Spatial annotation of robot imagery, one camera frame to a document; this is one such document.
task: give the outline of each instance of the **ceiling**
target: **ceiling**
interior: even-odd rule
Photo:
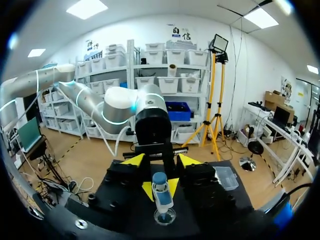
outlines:
[[[19,32],[19,44],[11,52],[3,79],[41,67],[41,64],[60,48],[89,31],[125,19],[156,14],[184,14],[212,19],[240,30],[242,28],[244,32],[275,50],[297,74],[319,79],[318,75],[307,69],[307,64],[319,66],[304,33],[294,17],[285,16],[274,3],[262,8],[275,18],[279,25],[259,29],[245,18],[242,19],[241,27],[239,15],[217,5],[245,15],[262,0],[101,0],[109,9],[87,20],[66,13],[77,1],[41,1],[42,4]],[[40,57],[27,58],[32,49],[46,51]]]

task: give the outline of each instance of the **yellow tripod stand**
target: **yellow tripod stand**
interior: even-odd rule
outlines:
[[[201,140],[201,144],[200,147],[203,147],[205,145],[205,141],[207,138],[207,134],[208,134],[208,129],[211,133],[212,136],[212,150],[211,150],[211,154],[216,154],[216,157],[218,159],[218,161],[220,162],[220,155],[218,152],[218,147],[217,147],[217,138],[215,137],[215,133],[214,130],[211,126],[212,121],[214,120],[214,118],[210,120],[210,115],[211,115],[211,104],[212,104],[212,97],[214,95],[214,90],[215,90],[215,73],[216,73],[216,54],[212,53],[212,71],[211,71],[211,88],[210,88],[210,96],[208,99],[208,109],[206,112],[206,120],[201,124],[201,126],[195,131],[194,134],[192,134],[189,139],[182,145],[182,147],[184,148],[185,146],[187,146],[187,144],[204,128],[204,134],[203,134],[203,138]]]
[[[221,73],[221,89],[220,89],[220,99],[218,102],[218,112],[214,115],[214,117],[211,119],[210,124],[212,124],[214,122],[214,120],[216,120],[215,122],[215,126],[214,126],[214,135],[212,135],[212,138],[214,138],[215,140],[218,137],[218,131],[219,131],[219,123],[220,123],[220,127],[221,127],[221,134],[222,134],[222,141],[225,142],[225,134],[224,134],[224,123],[222,121],[222,116],[220,114],[221,112],[221,105],[222,105],[222,98],[224,96],[224,87],[225,87],[225,67],[226,67],[226,63],[223,62],[222,63],[222,73]]]

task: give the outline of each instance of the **door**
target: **door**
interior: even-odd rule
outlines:
[[[297,116],[298,123],[303,124],[307,120],[310,109],[311,84],[296,80],[293,94],[294,115]]]

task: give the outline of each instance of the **yellow triangle marker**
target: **yellow triangle marker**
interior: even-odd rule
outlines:
[[[178,182],[179,182],[179,178],[174,178],[174,179],[168,180],[169,192],[170,192],[172,198],[174,198]]]
[[[142,188],[145,191],[145,193],[148,195],[150,200],[154,202],[154,197],[152,195],[152,183],[150,181],[145,181],[142,184]]]
[[[180,157],[180,159],[181,159],[181,162],[182,162],[182,164],[183,164],[183,166],[184,166],[184,168],[186,168],[186,166],[189,166],[189,165],[191,165],[191,164],[202,164],[202,162],[199,162],[199,161],[197,161],[197,160],[194,160],[194,159],[192,159],[191,157],[188,157],[188,156],[185,156],[185,155],[183,155],[183,154],[179,154],[179,157]]]
[[[142,159],[144,158],[145,154],[141,153],[138,156],[135,156],[133,158],[130,158],[126,161],[121,162],[121,164],[132,164],[132,165],[136,165],[136,166],[140,166]]]

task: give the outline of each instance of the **blue storage box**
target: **blue storage box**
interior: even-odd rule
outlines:
[[[126,83],[126,82],[121,82],[121,83],[120,83],[120,87],[127,89],[127,88],[128,88],[128,83]]]
[[[171,121],[190,121],[191,110],[186,102],[166,101],[165,105]]]

